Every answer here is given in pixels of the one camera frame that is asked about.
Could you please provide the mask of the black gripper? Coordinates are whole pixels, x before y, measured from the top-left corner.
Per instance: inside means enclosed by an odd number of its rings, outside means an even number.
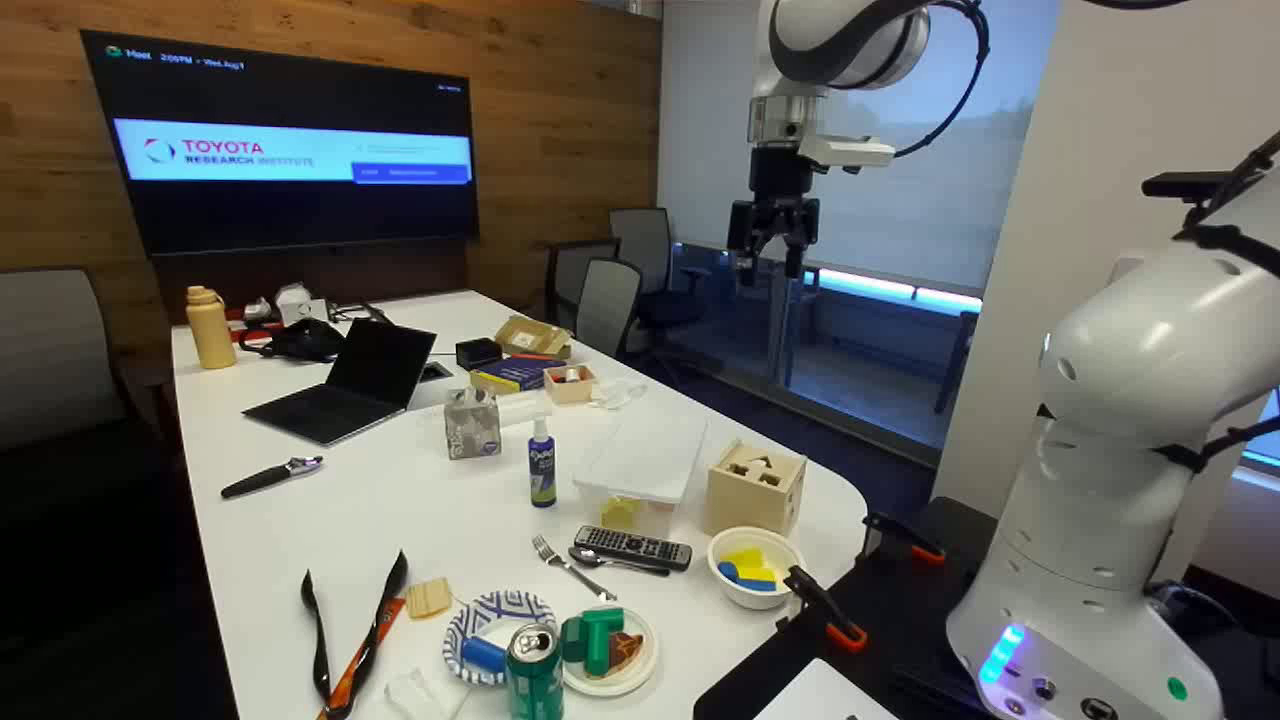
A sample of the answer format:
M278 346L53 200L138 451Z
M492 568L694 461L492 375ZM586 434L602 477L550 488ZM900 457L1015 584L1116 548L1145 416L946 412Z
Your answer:
M730 205L726 253L740 283L755 278L755 254L766 239L784 239L788 278L805 274L817 239L820 200L811 196L811 163L793 153L750 153L746 200Z

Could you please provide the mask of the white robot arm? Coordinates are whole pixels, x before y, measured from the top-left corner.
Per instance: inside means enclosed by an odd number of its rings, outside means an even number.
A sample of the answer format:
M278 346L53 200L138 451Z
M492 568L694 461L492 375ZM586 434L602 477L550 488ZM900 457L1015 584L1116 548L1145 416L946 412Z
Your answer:
M817 239L811 179L883 167L883 138L830 136L827 92L903 80L946 9L979 0L755 0L750 173L726 253L750 273ZM1038 434L986 550L945 620L995 720L1224 720L1214 673L1151 605L1151 568L1203 462L1240 444L1236 407L1280 384L1275 147L1175 173L1172 242L1038 341Z

